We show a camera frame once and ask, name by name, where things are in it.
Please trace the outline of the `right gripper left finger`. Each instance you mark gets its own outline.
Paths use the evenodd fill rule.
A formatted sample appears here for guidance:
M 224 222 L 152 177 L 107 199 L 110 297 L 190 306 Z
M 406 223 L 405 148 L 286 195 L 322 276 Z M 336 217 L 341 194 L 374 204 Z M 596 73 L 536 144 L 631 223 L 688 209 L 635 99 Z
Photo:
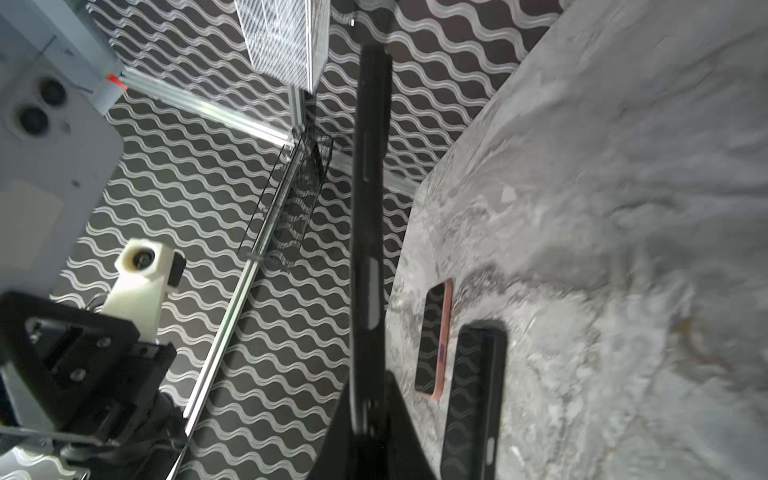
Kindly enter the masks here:
M 336 404 L 332 421 L 326 431 L 322 448 L 308 480 L 353 479 L 355 436 L 351 425 L 349 384 L 346 383 Z

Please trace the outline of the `black phone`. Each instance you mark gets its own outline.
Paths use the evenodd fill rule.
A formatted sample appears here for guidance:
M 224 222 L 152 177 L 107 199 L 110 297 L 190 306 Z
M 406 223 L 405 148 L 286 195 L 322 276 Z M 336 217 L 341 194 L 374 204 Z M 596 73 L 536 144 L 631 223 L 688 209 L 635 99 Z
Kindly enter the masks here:
M 1 91 L 1 290 L 45 297 L 123 154 L 116 129 L 49 62 Z

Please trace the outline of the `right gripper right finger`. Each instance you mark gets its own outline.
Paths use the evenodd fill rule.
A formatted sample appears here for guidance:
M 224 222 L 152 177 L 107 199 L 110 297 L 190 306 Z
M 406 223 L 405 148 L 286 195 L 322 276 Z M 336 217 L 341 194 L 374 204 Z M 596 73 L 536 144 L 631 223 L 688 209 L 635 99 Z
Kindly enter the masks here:
M 434 480 L 395 375 L 385 374 L 387 393 L 387 479 Z

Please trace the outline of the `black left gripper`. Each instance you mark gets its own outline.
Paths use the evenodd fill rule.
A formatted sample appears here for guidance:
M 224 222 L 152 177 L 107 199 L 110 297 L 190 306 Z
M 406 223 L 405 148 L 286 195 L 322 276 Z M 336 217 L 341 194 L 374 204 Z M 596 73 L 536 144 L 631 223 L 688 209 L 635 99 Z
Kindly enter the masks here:
M 1 296 L 1 390 L 26 435 L 74 444 L 165 438 L 159 387 L 177 356 L 128 320 L 19 292 Z

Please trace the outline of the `black phone case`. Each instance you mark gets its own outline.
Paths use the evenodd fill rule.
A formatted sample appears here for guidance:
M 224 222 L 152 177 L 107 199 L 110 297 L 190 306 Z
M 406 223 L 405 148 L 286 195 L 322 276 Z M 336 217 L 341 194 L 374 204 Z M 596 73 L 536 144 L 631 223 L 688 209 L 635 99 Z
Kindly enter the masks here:
M 392 59 L 381 45 L 360 54 L 353 150 L 351 236 L 352 430 L 383 435 L 386 424 L 383 159 L 388 145 Z

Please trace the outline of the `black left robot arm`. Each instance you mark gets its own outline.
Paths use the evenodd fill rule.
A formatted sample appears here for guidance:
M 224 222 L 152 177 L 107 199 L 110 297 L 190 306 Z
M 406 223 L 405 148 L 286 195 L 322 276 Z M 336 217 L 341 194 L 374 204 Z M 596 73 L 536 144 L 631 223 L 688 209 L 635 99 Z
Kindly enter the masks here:
M 160 389 L 176 356 L 129 320 L 2 294 L 1 450 L 38 447 L 94 479 L 165 478 L 187 445 Z

